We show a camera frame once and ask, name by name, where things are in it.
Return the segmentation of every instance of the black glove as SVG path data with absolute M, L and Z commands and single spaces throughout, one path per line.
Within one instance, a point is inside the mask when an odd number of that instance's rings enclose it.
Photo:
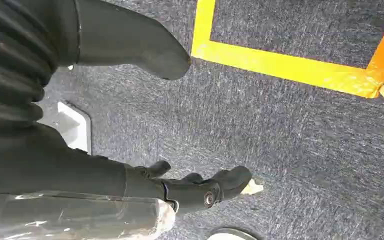
M 37 123 L 31 102 L 58 66 L 135 64 L 163 79 L 182 77 L 190 58 L 157 21 L 99 0 L 0 0 L 0 193 L 59 191 L 158 198 L 190 212 L 237 196 L 245 167 L 203 180 L 159 179 L 166 162 L 131 167 L 67 147 L 53 128 Z

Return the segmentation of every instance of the plastic wrap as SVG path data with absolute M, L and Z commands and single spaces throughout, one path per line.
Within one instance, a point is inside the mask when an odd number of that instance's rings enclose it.
M 215 42 L 210 40 L 215 3 L 198 0 L 193 57 L 365 98 L 379 95 L 384 85 L 384 37 L 366 69 Z
M 152 198 L 0 194 L 0 240 L 154 240 L 175 216 Z

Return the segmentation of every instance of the orange tape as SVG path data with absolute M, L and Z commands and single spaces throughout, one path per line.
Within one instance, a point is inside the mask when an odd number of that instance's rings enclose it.
M 367 69 L 210 41 L 216 0 L 198 0 L 193 57 L 366 98 L 384 84 L 384 37 Z

